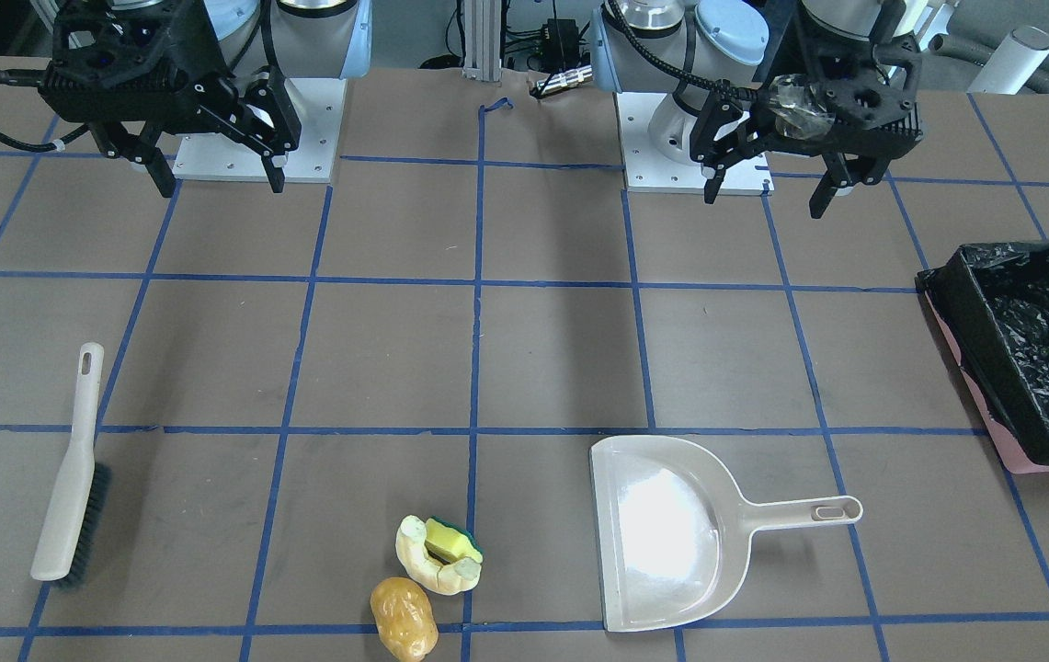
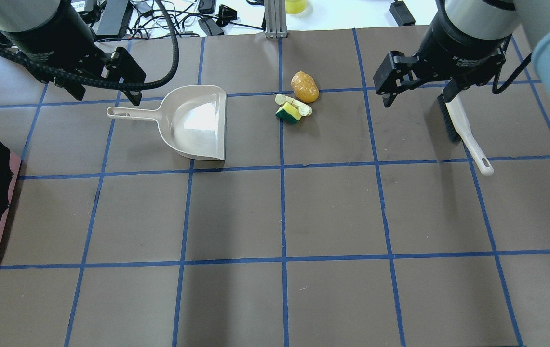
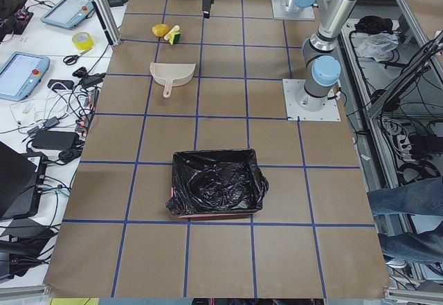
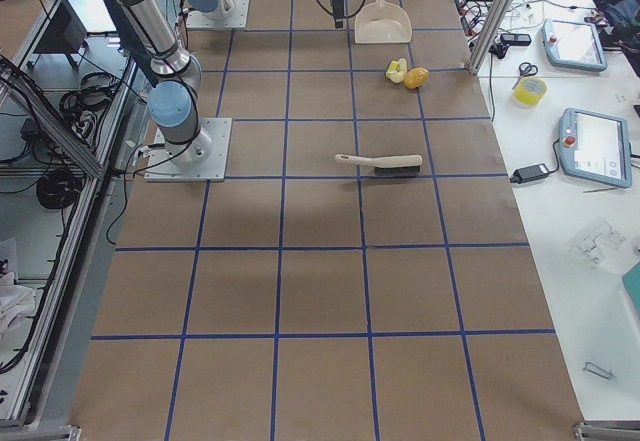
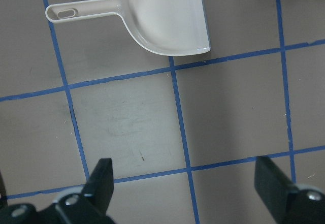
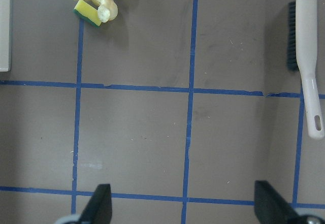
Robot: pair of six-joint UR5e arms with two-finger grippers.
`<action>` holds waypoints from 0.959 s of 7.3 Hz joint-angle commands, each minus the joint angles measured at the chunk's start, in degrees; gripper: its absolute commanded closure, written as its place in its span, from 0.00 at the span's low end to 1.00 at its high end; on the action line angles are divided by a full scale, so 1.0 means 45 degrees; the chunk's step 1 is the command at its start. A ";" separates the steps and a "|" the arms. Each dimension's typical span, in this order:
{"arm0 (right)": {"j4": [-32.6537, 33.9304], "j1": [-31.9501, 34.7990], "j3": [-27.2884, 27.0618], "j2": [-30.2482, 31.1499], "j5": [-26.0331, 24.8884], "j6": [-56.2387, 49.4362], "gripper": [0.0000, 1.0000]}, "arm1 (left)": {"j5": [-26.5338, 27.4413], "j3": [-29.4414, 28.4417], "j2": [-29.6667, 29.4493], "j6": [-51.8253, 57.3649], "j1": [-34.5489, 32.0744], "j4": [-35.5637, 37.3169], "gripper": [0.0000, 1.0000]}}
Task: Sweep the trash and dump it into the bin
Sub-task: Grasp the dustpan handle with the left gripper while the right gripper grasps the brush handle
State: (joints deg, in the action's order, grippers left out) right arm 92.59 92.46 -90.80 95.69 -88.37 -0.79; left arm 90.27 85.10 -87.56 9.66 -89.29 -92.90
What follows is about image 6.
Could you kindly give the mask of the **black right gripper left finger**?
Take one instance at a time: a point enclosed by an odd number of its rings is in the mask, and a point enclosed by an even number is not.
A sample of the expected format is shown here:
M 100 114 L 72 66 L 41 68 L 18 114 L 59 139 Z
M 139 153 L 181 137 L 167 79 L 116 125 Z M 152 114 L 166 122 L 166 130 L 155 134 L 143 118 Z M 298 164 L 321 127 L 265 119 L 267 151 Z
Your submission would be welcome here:
M 79 223 L 106 223 L 112 219 L 112 197 L 110 184 L 99 184 L 88 201 Z

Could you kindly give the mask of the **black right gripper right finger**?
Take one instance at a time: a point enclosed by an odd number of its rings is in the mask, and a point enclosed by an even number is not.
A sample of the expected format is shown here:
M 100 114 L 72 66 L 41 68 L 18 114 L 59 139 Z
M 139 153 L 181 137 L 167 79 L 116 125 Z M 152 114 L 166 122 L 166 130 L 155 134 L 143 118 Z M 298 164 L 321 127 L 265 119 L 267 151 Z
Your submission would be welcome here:
M 254 214 L 259 223 L 297 223 L 299 215 L 291 205 L 264 180 L 254 183 Z

